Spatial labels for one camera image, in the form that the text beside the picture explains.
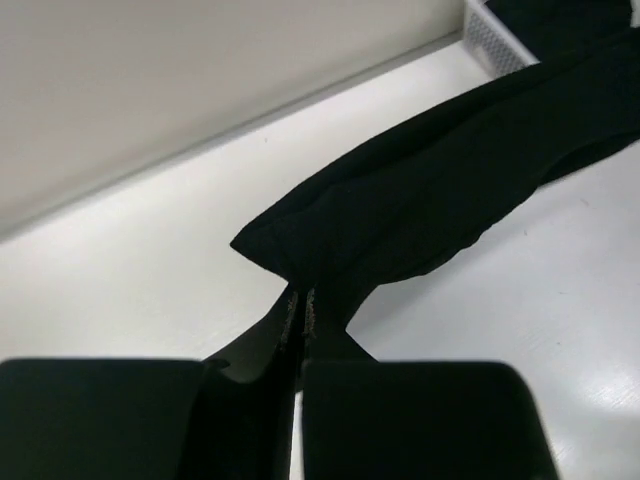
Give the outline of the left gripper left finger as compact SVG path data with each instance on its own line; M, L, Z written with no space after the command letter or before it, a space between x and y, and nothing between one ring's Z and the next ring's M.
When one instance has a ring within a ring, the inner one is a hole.
M286 289L203 360L6 360L1 475L285 479L299 333L300 296Z

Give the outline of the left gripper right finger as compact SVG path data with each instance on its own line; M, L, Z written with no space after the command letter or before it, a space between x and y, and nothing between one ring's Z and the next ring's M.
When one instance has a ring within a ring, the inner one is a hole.
M314 291L304 334L305 478L554 478L534 397L510 365L364 359Z

